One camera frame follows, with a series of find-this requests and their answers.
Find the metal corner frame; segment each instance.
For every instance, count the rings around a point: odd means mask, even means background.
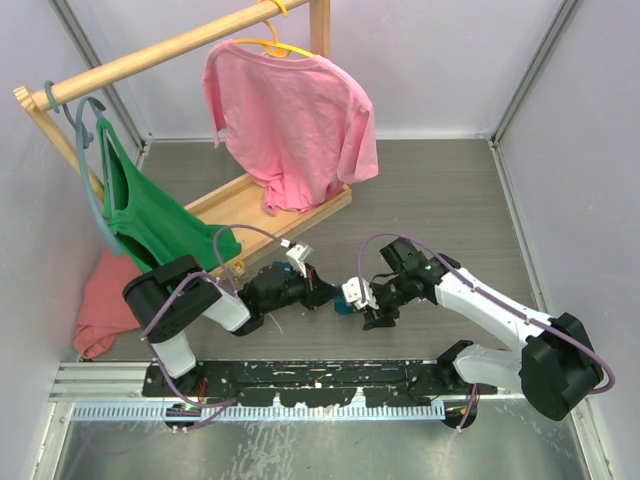
[[[49,402],[49,421],[31,471],[31,480],[50,480],[54,477],[62,456],[72,411],[73,403]]]
[[[67,0],[49,0],[49,4],[87,67],[95,68],[102,65],[98,53],[89,41],[89,37],[85,33],[82,25],[80,25],[69,2]],[[138,151],[142,152],[147,143],[145,141],[146,135],[143,135],[138,130],[117,90],[113,85],[107,85],[102,88],[102,92],[115,116],[120,120],[133,143],[138,147]]]
[[[581,3],[582,0],[563,0],[551,21],[551,25],[549,25],[549,28],[542,37],[542,41],[540,42],[526,73],[522,77],[522,80],[520,80],[520,84],[511,97],[507,109],[498,122],[496,131],[491,136],[491,144],[500,145],[500,142],[504,138],[513,118],[526,99],[533,83],[542,72],[547,60],[553,52],[553,49],[560,40],[562,33],[566,30],[571,18],[573,18],[573,14],[577,11]]]

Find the teal hanger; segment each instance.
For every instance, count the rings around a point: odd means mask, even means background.
[[[51,109],[55,113],[60,113],[60,107],[56,102],[56,99],[53,97],[53,93],[51,92],[51,87],[53,82],[47,80],[44,84],[44,91],[47,94],[47,99],[49,100],[49,104],[51,105]],[[87,166],[87,158],[85,156],[85,150],[89,148],[89,145],[93,141],[93,134],[89,133],[82,122],[82,114],[84,111],[84,106],[86,103],[89,103],[91,106],[91,110],[93,110],[93,114],[99,120],[103,117],[102,112],[106,110],[106,107],[96,98],[94,97],[84,97],[78,103],[78,108],[76,108],[76,118],[75,120],[71,116],[69,112],[69,107],[65,103],[62,106],[64,110],[64,115],[67,117],[67,120],[73,127],[76,132],[76,150],[78,153],[78,164],[80,165],[80,177],[82,178],[82,185],[84,186],[84,191],[87,195],[87,200],[89,201],[89,207],[91,208],[91,213],[93,218],[95,219],[98,229],[100,230],[100,234],[104,241],[107,243],[107,246],[111,249],[114,255],[120,257],[124,255],[124,251],[122,247],[116,240],[116,237],[113,235],[113,232],[109,229],[107,222],[105,222],[105,217],[100,212],[100,205],[98,199],[96,198],[93,190],[91,189],[91,183],[89,182],[89,167]],[[106,146],[108,139],[106,135],[106,131],[103,131],[103,135],[100,138],[100,142],[104,143]],[[107,160],[106,164],[106,175],[105,183],[109,188],[109,201],[111,204],[111,211],[115,211],[115,201],[113,196],[113,183],[110,181],[111,179],[111,163]]]

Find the pink t-shirt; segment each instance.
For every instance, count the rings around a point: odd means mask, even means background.
[[[204,92],[227,149],[265,187],[265,209],[308,211],[378,174],[371,101],[326,58],[289,60],[224,41],[211,50]]]

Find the clothes hanger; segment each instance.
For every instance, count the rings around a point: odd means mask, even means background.
[[[285,17],[289,15],[287,7],[284,6],[281,0],[271,1],[278,5],[280,11]],[[313,53],[303,50],[302,48],[294,47],[293,45],[287,45],[286,43],[280,43],[278,41],[278,31],[276,30],[276,27],[269,20],[265,20],[263,23],[267,27],[269,27],[269,30],[271,30],[273,40],[263,40],[260,38],[238,38],[234,39],[234,43],[252,43],[262,45],[265,52],[273,57],[278,58],[285,58],[289,56],[291,52],[299,53],[300,55],[304,55],[305,57],[313,57]]]
[[[47,94],[47,99],[49,100],[51,109],[55,113],[59,113],[60,107],[56,102],[56,99],[54,98],[53,93],[51,92],[52,85],[53,85],[52,81],[50,80],[46,81],[44,84],[44,91]],[[102,117],[102,112],[106,110],[106,107],[99,100],[93,97],[84,97],[82,100],[80,100],[80,103],[78,103],[78,108],[76,109],[75,120],[71,116],[71,113],[69,112],[69,107],[67,106],[66,103],[62,106],[62,109],[64,110],[64,114],[67,117],[67,120],[69,121],[73,129],[76,131],[76,152],[78,155],[78,165],[80,167],[80,177],[82,178],[82,185],[87,195],[87,200],[89,201],[91,214],[93,215],[93,218],[98,224],[98,229],[100,230],[100,234],[102,235],[102,238],[104,238],[104,241],[106,242],[107,246],[111,249],[111,251],[115,256],[121,257],[122,255],[124,255],[124,251],[122,250],[122,247],[118,243],[118,240],[116,240],[115,235],[107,225],[107,222],[105,222],[105,217],[103,217],[102,214],[100,213],[100,205],[99,205],[98,199],[93,193],[93,190],[91,189],[91,183],[89,182],[89,169],[87,167],[87,159],[84,154],[84,151],[87,148],[89,148],[89,144],[93,141],[93,135],[87,132],[87,129],[84,126],[84,123],[82,121],[82,113],[84,110],[84,105],[87,102],[89,102],[89,105],[91,106],[91,109],[93,110],[93,113],[96,116],[96,118],[99,119],[100,117]],[[101,138],[100,141],[106,142],[107,139],[103,135],[103,138]],[[107,162],[106,174],[107,174],[107,178],[105,179],[105,183],[108,184],[109,203],[111,205],[111,211],[113,212],[115,211],[115,200],[113,197],[113,184],[110,181],[111,165],[109,162]]]

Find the green tank top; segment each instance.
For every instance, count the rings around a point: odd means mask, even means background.
[[[186,254],[193,255],[205,270],[216,268],[213,235],[221,225],[204,224],[145,177],[127,156],[108,120],[99,119],[96,129],[105,178],[104,217],[138,268],[148,272]],[[220,235],[218,248],[225,261],[241,250],[231,230]]]

